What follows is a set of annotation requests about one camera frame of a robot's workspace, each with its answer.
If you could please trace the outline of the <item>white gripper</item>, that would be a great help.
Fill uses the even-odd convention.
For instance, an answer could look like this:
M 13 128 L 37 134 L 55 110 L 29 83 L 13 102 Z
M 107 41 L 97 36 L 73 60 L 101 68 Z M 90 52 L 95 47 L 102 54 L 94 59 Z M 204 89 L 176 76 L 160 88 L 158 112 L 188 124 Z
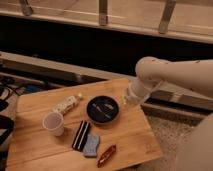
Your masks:
M 160 87 L 159 82 L 142 82 L 135 78 L 128 83 L 123 94 L 123 102 L 127 107 L 141 105 Z

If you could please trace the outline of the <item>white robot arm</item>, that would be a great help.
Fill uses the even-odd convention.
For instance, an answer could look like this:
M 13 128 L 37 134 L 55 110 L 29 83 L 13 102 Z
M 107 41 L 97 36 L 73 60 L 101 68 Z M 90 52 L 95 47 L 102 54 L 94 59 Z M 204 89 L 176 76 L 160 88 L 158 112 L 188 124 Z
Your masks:
M 124 92 L 126 104 L 141 104 L 165 82 L 213 99 L 213 60 L 171 62 L 140 59 Z M 177 153 L 175 171 L 213 171 L 213 112 L 193 130 Z

